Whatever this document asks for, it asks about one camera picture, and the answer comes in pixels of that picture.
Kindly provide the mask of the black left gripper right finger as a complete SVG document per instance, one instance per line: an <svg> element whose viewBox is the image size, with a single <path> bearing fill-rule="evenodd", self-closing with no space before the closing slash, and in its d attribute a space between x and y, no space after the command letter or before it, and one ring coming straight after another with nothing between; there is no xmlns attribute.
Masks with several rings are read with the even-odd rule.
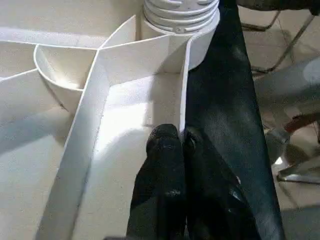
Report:
<svg viewBox="0 0 320 240"><path fill-rule="evenodd" d="M186 129L184 165L190 239L261 238L238 178L203 130Z"/></svg>

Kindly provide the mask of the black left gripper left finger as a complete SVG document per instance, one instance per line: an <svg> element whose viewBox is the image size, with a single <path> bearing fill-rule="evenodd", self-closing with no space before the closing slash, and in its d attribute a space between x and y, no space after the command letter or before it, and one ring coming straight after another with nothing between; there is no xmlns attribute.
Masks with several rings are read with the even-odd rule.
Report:
<svg viewBox="0 0 320 240"><path fill-rule="evenodd" d="M136 175L126 236L137 240L181 240L186 226L182 144L174 125L158 125L146 143Z"/></svg>

